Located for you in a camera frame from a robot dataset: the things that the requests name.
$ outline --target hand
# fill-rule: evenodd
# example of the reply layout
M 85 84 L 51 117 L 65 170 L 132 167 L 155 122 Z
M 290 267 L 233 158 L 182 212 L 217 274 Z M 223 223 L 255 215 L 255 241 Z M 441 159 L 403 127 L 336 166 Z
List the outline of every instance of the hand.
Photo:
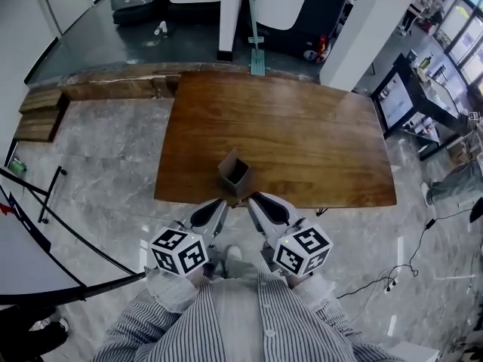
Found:
M 298 286 L 300 283 L 302 283 L 303 281 L 306 281 L 308 278 L 310 278 L 312 275 L 311 274 L 308 274 L 308 275 L 305 275 L 305 276 L 302 276 L 301 278 L 298 278 L 297 276 L 295 275 L 288 275 L 288 276 L 285 276 L 285 279 L 287 280 L 287 284 L 288 286 L 292 289 L 294 289 L 296 286 Z
M 186 279 L 188 279 L 193 286 L 198 288 L 199 282 L 202 279 L 204 272 L 205 269 L 203 267 L 199 267 L 193 273 L 186 276 Z

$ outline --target white wall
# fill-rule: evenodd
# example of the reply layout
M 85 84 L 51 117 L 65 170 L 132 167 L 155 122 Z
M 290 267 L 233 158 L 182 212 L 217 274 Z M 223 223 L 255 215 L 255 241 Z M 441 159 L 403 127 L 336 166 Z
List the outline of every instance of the white wall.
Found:
M 351 91 L 412 0 L 357 0 L 320 71 L 323 85 Z
M 8 152 L 28 88 L 26 75 L 54 40 L 37 0 L 0 0 L 0 163 Z
M 231 51 L 242 0 L 221 0 L 218 50 Z

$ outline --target wooden table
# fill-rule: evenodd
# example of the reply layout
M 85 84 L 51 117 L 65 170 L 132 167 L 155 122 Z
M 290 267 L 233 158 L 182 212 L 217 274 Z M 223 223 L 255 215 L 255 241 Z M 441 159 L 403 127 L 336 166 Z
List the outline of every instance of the wooden table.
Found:
M 396 203 L 371 100 L 317 84 L 223 72 L 186 72 L 174 100 L 155 198 L 232 201 L 217 166 L 233 149 L 253 170 L 251 191 L 296 207 Z

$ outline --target desk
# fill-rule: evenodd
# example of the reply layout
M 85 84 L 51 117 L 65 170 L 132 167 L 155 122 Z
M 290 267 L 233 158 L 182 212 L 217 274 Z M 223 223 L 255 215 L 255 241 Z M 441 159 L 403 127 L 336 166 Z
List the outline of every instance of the desk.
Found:
M 390 93 L 382 99 L 381 93 L 388 85 L 391 87 Z M 423 83 L 402 54 L 396 59 L 393 68 L 379 87 L 371 94 L 371 99 L 379 114 L 385 139 L 418 114 L 430 117 L 454 132 L 454 135 L 445 141 L 435 141 L 437 148 L 429 154 L 424 152 L 420 155 L 421 161 L 450 145 L 458 136 L 465 136 L 470 132 L 458 118 L 458 109 L 448 90 L 431 78 L 427 83 Z
M 233 201 L 217 166 L 233 149 L 251 166 L 251 191 L 296 207 L 396 203 L 371 100 L 318 84 L 222 72 L 186 72 L 174 101 L 155 198 Z

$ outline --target white cube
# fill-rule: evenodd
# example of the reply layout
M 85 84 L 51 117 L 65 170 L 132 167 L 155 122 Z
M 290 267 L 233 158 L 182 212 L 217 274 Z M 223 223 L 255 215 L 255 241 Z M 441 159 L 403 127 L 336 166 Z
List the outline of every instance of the white cube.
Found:
M 158 267 L 173 275 L 187 276 L 208 261 L 200 235 L 164 227 L 149 242 Z
M 312 225 L 279 238 L 273 260 L 300 278 L 321 267 L 333 245 L 319 225 Z

